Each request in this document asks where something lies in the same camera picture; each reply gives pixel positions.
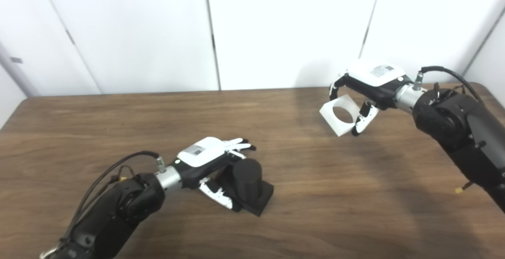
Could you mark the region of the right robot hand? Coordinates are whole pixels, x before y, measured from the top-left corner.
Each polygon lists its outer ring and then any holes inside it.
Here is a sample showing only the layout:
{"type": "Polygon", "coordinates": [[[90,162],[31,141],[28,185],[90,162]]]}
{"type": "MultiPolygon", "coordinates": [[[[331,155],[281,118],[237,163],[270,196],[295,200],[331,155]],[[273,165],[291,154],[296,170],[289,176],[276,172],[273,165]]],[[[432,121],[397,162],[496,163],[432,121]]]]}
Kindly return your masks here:
{"type": "Polygon", "coordinates": [[[413,83],[400,67],[359,59],[340,73],[337,80],[330,85],[329,98],[337,99],[341,87],[348,87],[366,97],[351,131],[353,136],[359,136],[380,110],[397,109],[397,95],[413,83]]]}

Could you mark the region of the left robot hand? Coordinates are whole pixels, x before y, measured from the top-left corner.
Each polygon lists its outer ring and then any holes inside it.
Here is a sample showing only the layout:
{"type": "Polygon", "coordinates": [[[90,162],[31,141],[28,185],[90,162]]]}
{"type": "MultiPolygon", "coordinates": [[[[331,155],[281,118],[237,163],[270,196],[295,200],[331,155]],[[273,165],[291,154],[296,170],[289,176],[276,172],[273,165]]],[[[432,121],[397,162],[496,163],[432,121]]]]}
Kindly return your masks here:
{"type": "Polygon", "coordinates": [[[246,159],[241,151],[256,151],[256,146],[244,138],[220,140],[206,137],[178,153],[172,167],[179,174],[182,188],[200,189],[220,205],[239,212],[241,205],[211,175],[246,159]]]}

